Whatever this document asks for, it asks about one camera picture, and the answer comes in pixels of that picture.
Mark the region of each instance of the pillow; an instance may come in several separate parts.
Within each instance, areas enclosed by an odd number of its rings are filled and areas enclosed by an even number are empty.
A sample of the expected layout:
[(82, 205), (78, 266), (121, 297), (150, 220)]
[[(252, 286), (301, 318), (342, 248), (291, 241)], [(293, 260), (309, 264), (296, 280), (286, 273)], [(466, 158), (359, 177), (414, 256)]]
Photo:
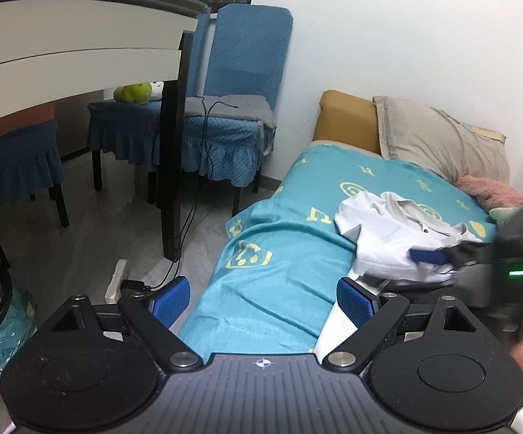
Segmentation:
[(523, 205), (523, 194), (500, 181), (490, 178), (463, 176), (454, 185), (476, 198), (486, 212), (497, 207), (519, 207)]
[(506, 137), (501, 133), (460, 123), (414, 101), (388, 96), (373, 101), (383, 158), (409, 161), (449, 183), (471, 175), (508, 184)]

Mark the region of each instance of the green plush toy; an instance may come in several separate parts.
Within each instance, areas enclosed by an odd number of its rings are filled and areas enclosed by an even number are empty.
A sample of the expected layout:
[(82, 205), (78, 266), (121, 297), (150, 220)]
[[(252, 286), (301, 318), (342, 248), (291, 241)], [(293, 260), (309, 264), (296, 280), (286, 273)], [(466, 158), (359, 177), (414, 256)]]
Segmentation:
[(119, 86), (113, 93), (115, 101), (130, 104), (146, 104), (153, 93), (150, 83), (136, 83), (134, 85)]
[(496, 209), (491, 209), (488, 215), (500, 226), (514, 217), (519, 210), (520, 207), (497, 207)]

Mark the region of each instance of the teal bedsheet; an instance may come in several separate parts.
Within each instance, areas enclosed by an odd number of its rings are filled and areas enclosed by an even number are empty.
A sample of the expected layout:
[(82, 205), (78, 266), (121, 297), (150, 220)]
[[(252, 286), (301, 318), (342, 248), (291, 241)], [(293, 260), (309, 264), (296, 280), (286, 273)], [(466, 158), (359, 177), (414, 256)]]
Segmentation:
[(311, 350), (356, 245), (338, 235), (339, 203), (358, 191), (393, 191), (428, 213), (466, 222), (488, 240), (495, 225), (475, 201), (438, 176), (320, 145), (300, 155), (275, 195), (227, 223), (230, 242), (179, 336), (205, 360), (212, 352)]

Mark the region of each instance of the pink plush toy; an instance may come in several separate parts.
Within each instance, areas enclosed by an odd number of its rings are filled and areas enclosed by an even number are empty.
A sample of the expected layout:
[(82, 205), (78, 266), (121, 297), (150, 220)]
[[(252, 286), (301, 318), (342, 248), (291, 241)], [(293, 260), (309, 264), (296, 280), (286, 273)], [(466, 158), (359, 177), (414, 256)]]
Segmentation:
[(486, 212), (497, 207), (518, 207), (523, 204), (523, 194), (494, 179), (463, 176), (454, 185), (475, 197)]

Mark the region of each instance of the white t-shirt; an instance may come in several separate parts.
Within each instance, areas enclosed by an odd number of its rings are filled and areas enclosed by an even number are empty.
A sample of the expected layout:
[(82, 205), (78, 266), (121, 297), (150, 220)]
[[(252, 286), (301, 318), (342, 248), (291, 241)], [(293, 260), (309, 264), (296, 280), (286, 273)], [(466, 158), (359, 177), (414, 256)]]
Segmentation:
[[(380, 196), (359, 192), (340, 204), (334, 220), (339, 232), (357, 243), (356, 259), (348, 276), (373, 293), (378, 290), (360, 281), (366, 273), (381, 279), (417, 282), (442, 282), (449, 278), (437, 272), (433, 264), (412, 262), (408, 258), (411, 247), (437, 249), (463, 240), (480, 242), (466, 224), (451, 227), (394, 192)], [(318, 360), (356, 329), (336, 302), (317, 340)]]

